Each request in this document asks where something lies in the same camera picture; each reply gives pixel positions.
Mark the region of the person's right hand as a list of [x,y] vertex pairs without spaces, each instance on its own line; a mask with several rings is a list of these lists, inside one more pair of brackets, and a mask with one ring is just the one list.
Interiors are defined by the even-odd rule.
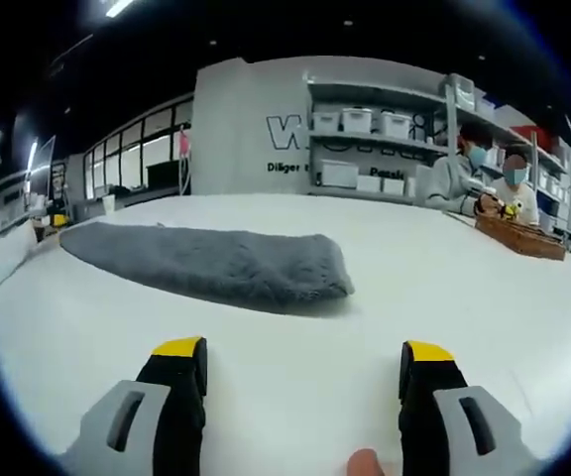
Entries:
[[375,450],[362,448],[355,451],[346,464],[347,476],[384,476],[384,470]]

